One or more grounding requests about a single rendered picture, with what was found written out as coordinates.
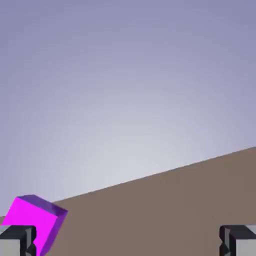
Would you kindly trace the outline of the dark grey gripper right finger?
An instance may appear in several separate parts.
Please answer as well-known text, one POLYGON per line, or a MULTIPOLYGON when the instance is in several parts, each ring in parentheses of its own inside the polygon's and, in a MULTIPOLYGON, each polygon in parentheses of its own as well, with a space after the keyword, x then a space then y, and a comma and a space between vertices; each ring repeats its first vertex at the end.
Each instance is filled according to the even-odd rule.
POLYGON ((256 224, 221 225, 219 256, 256 256, 256 224))

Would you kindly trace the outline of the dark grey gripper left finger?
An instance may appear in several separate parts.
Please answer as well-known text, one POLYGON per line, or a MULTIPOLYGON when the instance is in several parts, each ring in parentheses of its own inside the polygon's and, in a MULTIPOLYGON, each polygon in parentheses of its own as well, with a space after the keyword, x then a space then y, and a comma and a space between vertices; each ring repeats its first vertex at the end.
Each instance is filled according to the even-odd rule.
POLYGON ((0 225, 0 256, 37 256, 33 225, 0 225))

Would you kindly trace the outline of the large magenta box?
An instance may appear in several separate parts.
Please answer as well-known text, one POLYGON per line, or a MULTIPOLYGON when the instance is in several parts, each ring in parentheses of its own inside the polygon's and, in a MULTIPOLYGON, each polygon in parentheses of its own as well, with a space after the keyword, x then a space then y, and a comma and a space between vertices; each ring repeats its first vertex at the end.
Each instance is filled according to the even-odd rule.
POLYGON ((35 226, 36 256, 45 256, 50 251, 67 213, 68 210, 34 194, 17 196, 2 224, 35 226))

